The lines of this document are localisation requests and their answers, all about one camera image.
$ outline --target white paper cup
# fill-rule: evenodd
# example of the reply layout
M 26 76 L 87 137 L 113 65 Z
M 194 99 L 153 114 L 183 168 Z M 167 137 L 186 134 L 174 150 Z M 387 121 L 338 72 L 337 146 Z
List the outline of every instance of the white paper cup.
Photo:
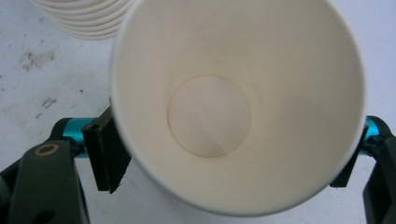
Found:
M 133 3 L 133 1 L 128 1 L 128 2 L 126 2 L 126 4 L 124 6 L 122 6 L 117 11 L 115 11 L 107 16 L 104 16 L 102 18 L 95 19 L 95 20 L 76 21 L 76 18 L 74 18 L 73 20 L 64 20 L 64 19 L 60 19 L 55 16 L 51 17 L 51 18 L 56 20 L 59 23 L 66 24 L 69 26 L 74 26 L 74 27 L 97 26 L 97 25 L 101 25 L 101 24 L 108 23 L 110 21 L 119 19 L 120 16 L 123 15 L 128 10 L 128 8 L 131 6 L 132 3 Z
M 79 9 L 98 5 L 99 3 L 105 2 L 106 0 L 82 0 L 82 1 L 46 1 L 46 0 L 32 0 L 40 6 L 51 7 L 62 10 Z
M 322 0 L 139 0 L 120 28 L 111 85 L 122 140 L 148 174 L 231 216 L 320 192 L 365 121 L 357 47 Z
M 75 35 L 75 36 L 101 36 L 101 35 L 107 35 L 113 32 L 116 32 L 119 30 L 120 28 L 120 24 L 116 23 L 110 27 L 103 27 L 103 29 L 99 29 L 99 30 L 93 30 L 93 31 L 79 31 L 76 29 L 70 29 L 68 27 L 64 27 L 62 24 L 58 23 L 58 25 L 63 28 L 64 30 L 66 30 L 67 33 Z
M 73 9 L 62 9 L 62 8 L 53 8 L 53 7 L 47 7 L 43 6 L 36 1 L 32 1 L 36 6 L 41 8 L 42 10 L 54 14 L 54 15 L 71 15 L 71 16 L 77 16 L 77 15 L 83 15 L 83 14 L 88 14 L 88 13 L 93 13 L 98 10 L 102 10 L 104 8 L 108 8 L 116 3 L 119 2 L 119 0 L 106 0 L 104 2 L 100 2 L 96 5 L 90 6 L 90 7 L 82 7 L 82 8 L 73 8 Z
M 116 19 L 114 19 L 112 21 L 108 21 L 105 23 L 99 23 L 97 25 L 92 25 L 92 26 L 73 26 L 73 25 L 68 25 L 68 24 L 64 24 L 64 23 L 60 23 L 60 22 L 58 24 L 61 25 L 63 28 L 65 28 L 67 30 L 71 30 L 71 31 L 96 32 L 96 31 L 105 30 L 105 29 L 108 29 L 110 27 L 120 24 L 122 22 L 123 18 L 124 18 L 124 14 L 118 16 Z

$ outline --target stain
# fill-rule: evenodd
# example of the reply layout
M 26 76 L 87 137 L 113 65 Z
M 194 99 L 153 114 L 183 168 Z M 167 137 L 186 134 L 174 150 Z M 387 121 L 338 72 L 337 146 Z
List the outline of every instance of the stain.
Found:
M 40 119 L 40 117 L 43 115 L 43 113 L 39 113 L 35 116 L 36 119 Z
M 46 101 L 44 101 L 44 103 L 41 105 L 41 107 L 48 109 L 48 108 L 50 108 L 50 106 L 52 106 L 55 103 L 57 103 L 56 99 L 52 99 L 49 97 L 49 98 L 47 98 Z
M 35 53 L 31 50 L 26 50 L 23 53 L 20 63 L 22 64 L 22 69 L 29 72 L 32 68 L 41 68 L 46 62 L 55 59 L 55 51 L 50 50 L 43 53 Z

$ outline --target table surface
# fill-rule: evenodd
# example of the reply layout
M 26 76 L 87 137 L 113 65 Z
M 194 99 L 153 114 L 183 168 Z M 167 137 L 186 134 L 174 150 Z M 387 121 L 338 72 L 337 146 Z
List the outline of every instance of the table surface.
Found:
M 368 115 L 396 131 L 396 1 L 332 0 L 361 50 Z M 33 4 L 0 2 L 0 170 L 44 141 L 62 118 L 97 117 L 109 105 L 114 38 L 82 40 L 62 32 Z M 131 161 L 112 195 L 96 189 L 89 160 L 76 160 L 92 223 L 364 223 L 362 190 L 374 161 L 359 157 L 346 189 L 326 188 L 267 217 L 223 217 L 191 207 Z

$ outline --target white table surface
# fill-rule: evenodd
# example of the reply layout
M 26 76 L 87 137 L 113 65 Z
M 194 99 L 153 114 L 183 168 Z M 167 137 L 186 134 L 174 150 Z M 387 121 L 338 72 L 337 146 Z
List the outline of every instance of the white table surface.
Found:
M 396 1 L 332 0 L 361 49 L 368 115 L 396 133 Z M 63 33 L 29 1 L 0 1 L 0 170 L 50 134 L 66 117 L 97 117 L 109 105 L 114 38 Z M 43 105 L 47 100 L 53 103 Z M 309 201 L 267 217 L 223 217 L 169 195 L 131 161 L 112 195 L 96 190 L 89 160 L 76 160 L 92 223 L 365 223 L 362 189 L 371 158 L 359 157 L 346 189 L 326 188 Z

